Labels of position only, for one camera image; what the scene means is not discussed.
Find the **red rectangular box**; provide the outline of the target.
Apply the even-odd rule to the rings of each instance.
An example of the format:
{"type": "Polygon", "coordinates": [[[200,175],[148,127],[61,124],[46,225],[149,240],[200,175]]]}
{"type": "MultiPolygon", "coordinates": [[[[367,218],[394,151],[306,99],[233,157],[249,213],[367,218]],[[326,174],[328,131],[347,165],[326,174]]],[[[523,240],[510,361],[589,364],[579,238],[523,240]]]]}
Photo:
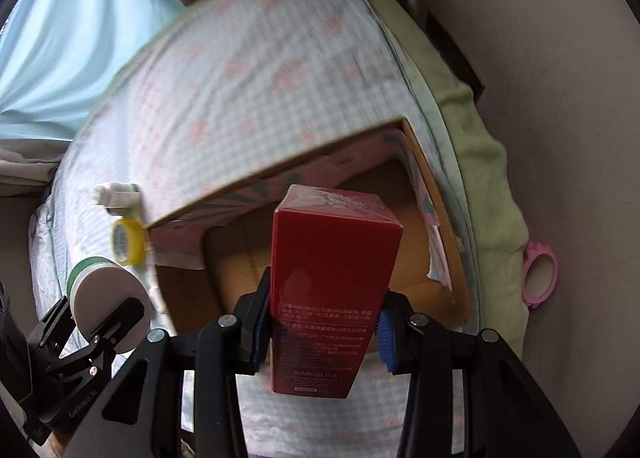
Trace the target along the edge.
{"type": "Polygon", "coordinates": [[[404,228],[375,194],[294,184],[274,210],[271,389],[348,397],[404,228]]]}

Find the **white jar green label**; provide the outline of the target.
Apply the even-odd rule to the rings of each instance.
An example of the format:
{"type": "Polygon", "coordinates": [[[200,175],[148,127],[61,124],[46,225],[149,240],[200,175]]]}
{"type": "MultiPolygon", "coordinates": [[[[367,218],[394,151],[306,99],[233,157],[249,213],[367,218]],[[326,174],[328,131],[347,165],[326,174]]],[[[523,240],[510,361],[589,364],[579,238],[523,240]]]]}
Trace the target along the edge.
{"type": "Polygon", "coordinates": [[[127,299],[138,300],[143,306],[143,315],[115,346],[116,353],[132,351],[150,328],[154,308],[142,283],[107,258],[92,256],[78,262],[70,271],[66,290],[76,326],[87,341],[99,323],[127,299]]]}

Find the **yellow tape roll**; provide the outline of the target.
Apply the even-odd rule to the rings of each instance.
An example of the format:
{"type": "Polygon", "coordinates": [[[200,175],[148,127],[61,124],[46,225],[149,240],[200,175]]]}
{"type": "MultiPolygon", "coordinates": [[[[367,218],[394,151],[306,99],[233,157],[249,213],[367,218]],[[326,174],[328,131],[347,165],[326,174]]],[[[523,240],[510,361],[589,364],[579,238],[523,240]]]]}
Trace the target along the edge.
{"type": "Polygon", "coordinates": [[[122,266],[141,265],[145,261],[145,234],[134,218],[120,218],[112,228],[115,261],[122,266]]]}

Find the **white pill bottle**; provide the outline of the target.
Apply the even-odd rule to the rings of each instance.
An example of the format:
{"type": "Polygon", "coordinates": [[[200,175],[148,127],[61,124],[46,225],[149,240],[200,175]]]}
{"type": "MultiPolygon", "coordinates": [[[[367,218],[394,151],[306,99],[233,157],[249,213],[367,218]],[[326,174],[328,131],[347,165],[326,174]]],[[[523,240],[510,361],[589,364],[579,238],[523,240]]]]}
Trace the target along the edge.
{"type": "Polygon", "coordinates": [[[140,187],[131,183],[111,182],[93,189],[94,202],[110,215],[126,216],[140,206],[140,187]]]}

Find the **open cardboard box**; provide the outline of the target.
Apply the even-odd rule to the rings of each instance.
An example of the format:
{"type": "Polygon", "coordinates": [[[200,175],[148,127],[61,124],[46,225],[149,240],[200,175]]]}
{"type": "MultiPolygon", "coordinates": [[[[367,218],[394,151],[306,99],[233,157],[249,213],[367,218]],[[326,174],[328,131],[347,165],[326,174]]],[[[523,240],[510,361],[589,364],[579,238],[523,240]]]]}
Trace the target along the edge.
{"type": "Polygon", "coordinates": [[[471,277],[435,166],[398,119],[194,199],[149,226],[160,309],[204,327],[276,270],[274,305],[362,319],[387,291],[448,328],[472,319],[471,277]]]}

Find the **pink round hand mirror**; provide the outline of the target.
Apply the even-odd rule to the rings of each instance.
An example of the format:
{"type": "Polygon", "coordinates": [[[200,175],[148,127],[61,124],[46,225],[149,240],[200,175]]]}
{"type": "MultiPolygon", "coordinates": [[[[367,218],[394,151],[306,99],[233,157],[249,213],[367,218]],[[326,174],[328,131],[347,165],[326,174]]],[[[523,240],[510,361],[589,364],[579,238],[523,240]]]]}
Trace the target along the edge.
{"type": "Polygon", "coordinates": [[[538,308],[552,295],[558,281],[558,258],[548,244],[529,241],[523,252],[523,301],[538,308]]]}

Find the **green blanket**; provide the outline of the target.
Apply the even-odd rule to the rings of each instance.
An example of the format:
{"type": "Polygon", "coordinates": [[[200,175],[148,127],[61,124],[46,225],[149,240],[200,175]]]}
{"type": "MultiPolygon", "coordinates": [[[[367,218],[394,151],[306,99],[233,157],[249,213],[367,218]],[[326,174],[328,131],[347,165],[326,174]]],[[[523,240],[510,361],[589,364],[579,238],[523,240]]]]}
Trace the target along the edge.
{"type": "Polygon", "coordinates": [[[477,269],[480,326],[494,328],[523,354],[528,309],[522,299],[528,229],[506,177],[506,150],[487,131],[469,85],[449,69],[430,39],[396,0],[368,0],[394,47],[442,168],[465,215],[477,269]]]}

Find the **beige curtain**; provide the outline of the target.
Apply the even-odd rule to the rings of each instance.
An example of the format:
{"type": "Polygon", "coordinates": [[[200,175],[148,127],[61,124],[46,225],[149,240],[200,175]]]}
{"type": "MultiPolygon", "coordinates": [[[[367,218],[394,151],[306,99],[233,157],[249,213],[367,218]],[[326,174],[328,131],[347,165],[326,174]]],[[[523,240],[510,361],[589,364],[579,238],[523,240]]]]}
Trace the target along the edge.
{"type": "Polygon", "coordinates": [[[2,140],[0,148],[0,192],[12,197],[40,192],[52,181],[66,150],[67,140],[2,140]]]}

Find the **checkered floral bed sheet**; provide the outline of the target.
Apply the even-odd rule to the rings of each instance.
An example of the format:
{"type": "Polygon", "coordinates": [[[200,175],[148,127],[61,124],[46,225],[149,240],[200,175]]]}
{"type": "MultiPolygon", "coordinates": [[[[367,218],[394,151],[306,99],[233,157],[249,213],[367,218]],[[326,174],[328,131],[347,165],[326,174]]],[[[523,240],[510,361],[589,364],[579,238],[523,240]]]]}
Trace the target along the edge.
{"type": "Polygon", "coordinates": [[[247,175],[406,119],[444,196],[480,309],[470,200],[455,118],[470,89],[395,0],[203,0],[134,56],[88,114],[32,220],[43,314],[73,265],[110,250],[107,181],[140,186],[156,221],[247,175]]]}

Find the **light blue curtain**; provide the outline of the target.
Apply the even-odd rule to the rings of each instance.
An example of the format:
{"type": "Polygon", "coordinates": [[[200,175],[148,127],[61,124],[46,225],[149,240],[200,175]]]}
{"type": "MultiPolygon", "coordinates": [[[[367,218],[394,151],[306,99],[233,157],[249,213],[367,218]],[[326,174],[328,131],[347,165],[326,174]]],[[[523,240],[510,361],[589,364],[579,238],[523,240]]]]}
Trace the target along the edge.
{"type": "Polygon", "coordinates": [[[1,31],[2,140],[74,138],[179,0],[18,0],[1,31]]]}

